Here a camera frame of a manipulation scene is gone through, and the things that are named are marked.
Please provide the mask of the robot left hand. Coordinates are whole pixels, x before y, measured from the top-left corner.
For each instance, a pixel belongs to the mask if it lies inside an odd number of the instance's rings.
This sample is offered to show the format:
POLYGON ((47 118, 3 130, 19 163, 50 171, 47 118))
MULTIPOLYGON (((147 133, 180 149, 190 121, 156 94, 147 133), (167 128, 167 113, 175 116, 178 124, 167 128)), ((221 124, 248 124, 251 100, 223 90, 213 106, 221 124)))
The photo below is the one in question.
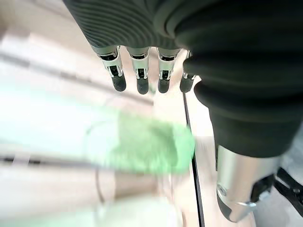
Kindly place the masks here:
POLYGON ((128 47, 178 49, 214 131, 217 201, 238 222, 275 187, 298 213, 303 187, 280 167, 303 122, 303 3, 300 0, 66 0, 104 63, 128 47))

